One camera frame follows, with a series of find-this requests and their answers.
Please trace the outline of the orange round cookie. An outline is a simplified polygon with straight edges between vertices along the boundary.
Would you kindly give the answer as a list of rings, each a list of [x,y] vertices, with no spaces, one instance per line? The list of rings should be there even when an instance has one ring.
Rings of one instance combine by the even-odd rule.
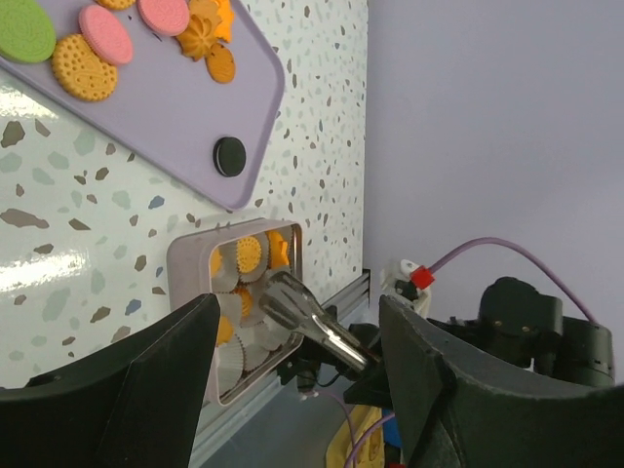
[[[83,101],[105,100],[118,84],[117,67],[96,55],[82,34],[70,34],[60,39],[51,64],[61,87]]]
[[[136,0],[96,0],[96,2],[109,10],[123,11],[133,6]]]
[[[262,246],[255,236],[248,236],[236,242],[237,268],[242,274],[250,274],[260,265]]]

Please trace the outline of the metal tong finger of the right gripper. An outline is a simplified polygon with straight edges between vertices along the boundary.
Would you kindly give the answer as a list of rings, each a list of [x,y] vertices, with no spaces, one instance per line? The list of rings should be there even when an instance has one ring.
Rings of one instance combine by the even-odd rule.
[[[353,375],[364,375],[380,363],[380,357],[327,312],[291,273],[272,274],[258,305],[277,324],[314,343],[320,349],[316,361]]]

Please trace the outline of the lilac plastic tray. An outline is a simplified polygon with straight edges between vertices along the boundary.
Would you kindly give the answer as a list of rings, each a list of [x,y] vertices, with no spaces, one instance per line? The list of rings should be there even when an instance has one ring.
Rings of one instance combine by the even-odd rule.
[[[55,101],[137,155],[215,204],[243,209],[251,200],[284,95],[278,56],[239,1],[227,47],[236,75],[218,84],[203,61],[185,57],[177,40],[151,30],[136,5],[116,12],[134,44],[133,61],[120,67],[111,97],[86,102],[67,93],[49,62],[2,59],[4,70]],[[222,137],[245,145],[247,164],[235,177],[215,168],[213,151]]]

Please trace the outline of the pink round cookie upper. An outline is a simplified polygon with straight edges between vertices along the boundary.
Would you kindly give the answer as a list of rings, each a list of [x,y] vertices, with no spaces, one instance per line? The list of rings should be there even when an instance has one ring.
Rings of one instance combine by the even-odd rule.
[[[137,8],[144,22],[155,32],[165,36],[177,36],[190,20],[187,2],[184,0],[137,0]]]

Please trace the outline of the yellow object below table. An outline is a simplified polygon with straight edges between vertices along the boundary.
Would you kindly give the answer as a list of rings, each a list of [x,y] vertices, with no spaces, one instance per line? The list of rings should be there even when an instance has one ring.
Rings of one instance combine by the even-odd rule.
[[[374,467],[385,466],[383,427],[377,427],[365,439],[363,436],[382,417],[382,410],[375,407],[355,406],[344,411],[345,421],[329,443],[325,466]]]

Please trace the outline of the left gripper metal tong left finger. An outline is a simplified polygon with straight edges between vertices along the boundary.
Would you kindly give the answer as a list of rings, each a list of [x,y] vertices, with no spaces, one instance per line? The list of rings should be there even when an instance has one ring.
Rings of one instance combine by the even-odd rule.
[[[220,308],[201,294],[157,323],[1,392],[4,467],[186,467]]]

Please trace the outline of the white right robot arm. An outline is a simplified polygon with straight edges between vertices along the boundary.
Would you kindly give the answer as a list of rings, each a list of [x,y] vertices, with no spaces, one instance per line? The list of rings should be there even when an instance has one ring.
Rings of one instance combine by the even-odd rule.
[[[269,278],[259,307],[278,325],[303,336],[296,370],[329,364],[352,382],[344,393],[348,403],[385,410],[395,407],[378,326],[342,326],[334,308],[322,307],[311,291],[286,272]],[[520,369],[592,387],[613,383],[610,331],[565,316],[558,298],[516,278],[502,277],[487,287],[475,319],[451,317],[429,323]]]

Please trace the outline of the aluminium mounting rail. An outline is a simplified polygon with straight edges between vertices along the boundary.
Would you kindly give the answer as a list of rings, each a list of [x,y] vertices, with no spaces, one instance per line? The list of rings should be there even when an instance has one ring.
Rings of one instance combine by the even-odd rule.
[[[267,356],[253,370],[246,371],[246,347],[234,335],[214,351],[204,404],[189,465],[204,466],[254,415],[270,403],[290,378],[302,373],[298,355],[310,341],[307,336],[280,324],[266,327],[264,338],[253,338],[256,356]]]

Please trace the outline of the orange plain cookie bottom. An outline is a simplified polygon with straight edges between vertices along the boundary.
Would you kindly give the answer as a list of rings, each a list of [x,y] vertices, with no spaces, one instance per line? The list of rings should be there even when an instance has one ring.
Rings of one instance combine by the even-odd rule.
[[[208,51],[206,67],[213,80],[219,84],[232,82],[236,75],[236,63],[233,54],[220,43],[213,44]]]

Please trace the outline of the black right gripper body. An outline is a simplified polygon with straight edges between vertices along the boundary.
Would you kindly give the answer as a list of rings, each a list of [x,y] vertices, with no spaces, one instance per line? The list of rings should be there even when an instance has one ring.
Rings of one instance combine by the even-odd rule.
[[[301,346],[278,366],[282,384],[299,378],[305,388],[318,385],[320,367],[335,368],[338,377],[351,381],[344,391],[345,402],[377,408],[393,406],[388,377],[382,359],[381,333],[377,325],[353,323],[348,327],[337,321],[337,308],[329,306],[317,316],[322,335],[312,337],[295,331]]]

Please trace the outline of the green round cookie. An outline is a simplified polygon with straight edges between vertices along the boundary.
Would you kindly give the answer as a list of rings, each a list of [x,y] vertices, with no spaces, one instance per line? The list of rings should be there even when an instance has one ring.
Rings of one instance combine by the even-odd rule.
[[[1,1],[1,56],[21,63],[47,60],[55,49],[53,22],[37,1]]]

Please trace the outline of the pink round cookie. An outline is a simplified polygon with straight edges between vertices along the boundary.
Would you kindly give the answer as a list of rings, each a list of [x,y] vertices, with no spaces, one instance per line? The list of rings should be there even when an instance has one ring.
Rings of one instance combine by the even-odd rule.
[[[144,22],[155,32],[165,36],[177,36],[190,20],[187,2],[184,0],[137,0],[137,8]]]
[[[134,45],[126,27],[107,9],[89,5],[79,13],[81,33],[91,49],[112,65],[129,64]]]

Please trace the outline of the black sandwich cookie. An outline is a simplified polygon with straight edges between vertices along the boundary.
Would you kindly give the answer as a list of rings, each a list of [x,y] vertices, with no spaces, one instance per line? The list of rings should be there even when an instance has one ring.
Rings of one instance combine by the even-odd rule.
[[[247,164],[247,152],[242,141],[234,136],[224,136],[214,145],[214,165],[225,177],[239,176]]]

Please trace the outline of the square cookie tin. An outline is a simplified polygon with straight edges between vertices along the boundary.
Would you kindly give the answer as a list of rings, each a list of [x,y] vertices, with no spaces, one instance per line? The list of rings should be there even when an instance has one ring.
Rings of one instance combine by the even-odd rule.
[[[288,241],[289,266],[269,268],[269,241],[266,232],[270,230],[279,231]],[[262,258],[254,272],[242,274],[237,268],[236,242],[248,236],[255,236],[259,240]],[[210,256],[215,248],[219,248],[222,255],[222,268],[212,278]],[[229,227],[187,234],[173,240],[167,251],[170,304],[173,309],[177,309],[198,295],[214,294],[221,316],[230,320],[234,335],[243,339],[247,357],[245,370],[251,371],[267,356],[267,352],[256,356],[252,350],[256,335],[261,338],[268,335],[268,330],[263,329],[260,323],[266,327],[277,324],[258,305],[266,281],[277,271],[289,272],[295,278],[302,276],[302,230],[294,221],[258,218]],[[234,293],[239,287],[247,288],[253,295],[253,311],[247,319],[242,318],[241,298]]]

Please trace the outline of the orange flower cookie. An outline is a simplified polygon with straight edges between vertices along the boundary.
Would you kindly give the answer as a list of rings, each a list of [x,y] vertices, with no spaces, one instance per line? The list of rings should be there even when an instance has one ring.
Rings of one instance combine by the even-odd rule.
[[[242,318],[247,319],[254,308],[254,298],[252,293],[244,287],[239,287],[234,290],[234,293],[237,294],[241,298],[242,302]]]
[[[222,268],[222,255],[220,253],[219,248],[215,248],[210,256],[210,274],[211,277],[215,277],[219,274],[220,269]]]

